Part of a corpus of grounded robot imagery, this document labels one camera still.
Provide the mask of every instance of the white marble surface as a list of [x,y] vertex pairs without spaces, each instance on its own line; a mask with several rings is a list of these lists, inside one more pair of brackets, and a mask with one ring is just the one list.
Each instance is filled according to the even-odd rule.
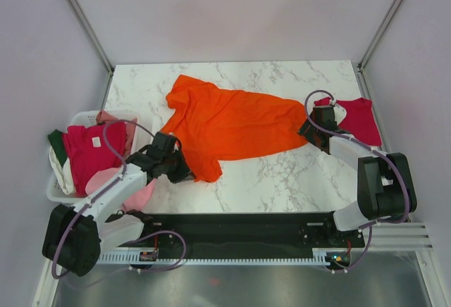
[[[156,132],[173,114],[165,97],[180,74],[213,82],[224,89],[263,92],[302,103],[316,89],[326,89],[338,99],[361,96],[349,61],[118,65],[106,110],[134,111],[143,125]],[[139,145],[148,141],[140,133]],[[160,177],[145,211],[331,211],[357,197],[356,172],[310,144],[273,156],[220,163],[223,175],[212,184],[171,184],[166,177]]]

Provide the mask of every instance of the metal frame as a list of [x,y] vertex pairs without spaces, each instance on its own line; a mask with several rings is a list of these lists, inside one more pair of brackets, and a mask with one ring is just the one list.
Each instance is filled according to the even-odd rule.
[[383,35],[387,31],[389,25],[391,24],[393,18],[395,17],[396,13],[400,9],[400,6],[404,0],[393,0],[390,8],[388,9],[386,15],[384,16],[382,23],[379,25],[379,28],[377,29],[373,39],[371,40],[368,49],[365,51],[365,54],[363,55],[362,59],[359,62],[359,69],[363,70],[368,65],[368,62],[373,55],[374,50],[378,46],[379,42],[381,41]]
[[114,67],[111,64],[108,56],[105,53],[104,48],[102,47],[99,38],[97,37],[94,29],[92,28],[91,24],[89,23],[85,13],[83,12],[83,9],[78,2],[78,0],[66,0],[72,9],[72,11],[75,14],[75,17],[77,18],[78,22],[82,26],[82,29],[85,31],[85,34],[87,35],[89,41],[91,42],[92,46],[94,47],[94,50],[96,51],[97,55],[99,56],[99,59],[101,60],[102,64],[104,65],[107,73],[109,74],[109,77],[113,76]]

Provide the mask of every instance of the red t-shirt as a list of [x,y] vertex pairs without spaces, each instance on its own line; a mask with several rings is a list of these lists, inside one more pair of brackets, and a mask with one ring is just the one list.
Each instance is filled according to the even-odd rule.
[[[68,133],[63,133],[73,184],[80,196],[86,196],[86,184],[98,171],[121,165],[121,160],[111,152],[104,141],[104,126],[95,125],[86,128],[74,125],[68,127]],[[110,125],[107,137],[110,145],[123,156],[127,140],[125,123]]]
[[[328,105],[330,97],[315,101],[316,106]],[[340,128],[351,132],[359,141],[372,145],[382,145],[378,127],[374,121],[369,99],[359,98],[354,101],[337,101],[346,110],[345,119],[338,125]]]

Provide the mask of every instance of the cable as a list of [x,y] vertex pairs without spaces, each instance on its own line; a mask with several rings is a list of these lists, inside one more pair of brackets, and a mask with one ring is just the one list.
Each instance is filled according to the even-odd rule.
[[[121,175],[118,176],[115,180],[113,180],[110,184],[108,184],[107,186],[105,186],[105,188],[103,188],[98,194],[96,194],[94,196],[94,198],[92,198],[91,203],[95,203],[97,201],[97,199],[99,199],[102,195],[104,195],[105,192],[107,192],[110,188],[112,188],[115,184],[117,184],[122,177],[125,175],[125,173],[127,172],[127,163],[124,159],[123,156],[121,156],[120,153],[118,153],[110,144],[110,142],[108,141],[108,137],[106,136],[106,133],[108,131],[108,128],[115,123],[131,123],[135,126],[138,126],[140,128],[142,128],[145,132],[147,132],[148,134],[150,134],[151,137],[155,138],[154,134],[152,132],[150,132],[147,128],[145,128],[144,126],[142,126],[141,124],[135,123],[131,120],[127,120],[127,119],[118,119],[118,120],[112,120],[111,122],[108,122],[107,124],[105,124],[105,127],[103,129],[103,138],[105,141],[106,146],[111,150],[111,152],[119,158],[119,160],[122,162],[122,170],[121,170]],[[89,204],[84,205],[73,217],[73,219],[69,222],[67,228],[64,230],[63,235],[61,236],[61,239],[58,243],[58,246],[56,247],[56,251],[55,251],[55,255],[53,258],[53,262],[51,264],[51,275],[54,279],[61,279],[63,277],[65,277],[69,271],[65,271],[63,273],[61,273],[60,275],[56,272],[56,266],[58,263],[58,259],[59,256],[61,254],[61,250],[63,248],[64,243],[66,242],[66,239],[70,233],[70,231],[72,230],[72,227],[74,226],[74,224],[77,222],[77,220],[80,218],[80,216],[89,208]],[[183,238],[179,235],[179,234],[175,234],[175,236],[181,238],[183,240]],[[182,241],[183,245],[184,245],[184,251],[183,251],[183,256],[185,256],[186,253],[186,243],[185,240]]]
[[142,241],[144,241],[144,240],[146,240],[148,238],[156,237],[157,235],[160,235],[160,234],[175,235],[182,242],[182,245],[183,245],[182,255],[172,265],[169,265],[169,266],[166,266],[166,267],[163,267],[163,268],[144,268],[144,269],[139,269],[139,268],[137,269],[137,268],[133,268],[131,266],[130,267],[124,267],[124,268],[120,268],[118,270],[115,270],[114,272],[111,272],[111,273],[105,275],[104,277],[101,277],[100,279],[98,279],[98,280],[96,280],[94,282],[91,282],[90,284],[85,284],[83,286],[75,286],[74,284],[70,283],[69,280],[67,280],[67,278],[64,280],[64,282],[69,286],[69,288],[74,289],[76,291],[80,291],[82,289],[90,288],[90,287],[92,287],[92,286],[94,286],[96,284],[99,284],[100,282],[109,279],[113,275],[125,272],[126,270],[131,270],[131,271],[135,271],[135,272],[138,272],[138,273],[143,273],[143,272],[167,272],[168,270],[174,270],[174,269],[180,267],[180,263],[183,261],[183,259],[185,259],[185,255],[186,255],[186,251],[187,251],[187,245],[186,245],[186,241],[183,239],[183,237],[180,234],[178,234],[177,232],[169,231],[169,230],[158,231],[158,232],[155,232],[155,233],[148,234],[145,237],[142,237],[142,238],[133,240],[131,242],[128,242],[127,244],[134,244],[136,242],[142,242]]
[[348,255],[350,255],[350,253],[351,253],[351,249],[352,249],[352,244],[351,244],[351,241],[350,241],[350,240],[347,240],[347,251],[346,251],[346,254],[345,254],[345,256],[348,256]]

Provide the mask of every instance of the laundry basket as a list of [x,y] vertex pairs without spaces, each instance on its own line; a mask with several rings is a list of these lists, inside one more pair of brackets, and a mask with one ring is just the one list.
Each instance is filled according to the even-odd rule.
[[[96,125],[96,116],[99,111],[85,111],[77,113],[72,120],[70,121],[70,125],[83,125],[85,127]],[[113,115],[119,119],[128,119],[132,120],[137,118],[137,122],[140,122],[139,116],[136,113],[131,111],[108,111],[110,115]],[[140,134],[140,129],[137,127],[135,130],[135,136],[133,137],[132,150],[131,153],[136,152],[137,150],[137,140],[138,135]],[[65,194],[61,191],[61,188],[56,180],[56,176],[52,173],[49,183],[47,185],[47,198],[50,201],[55,201],[56,203],[76,203],[81,198],[76,197],[74,194]]]

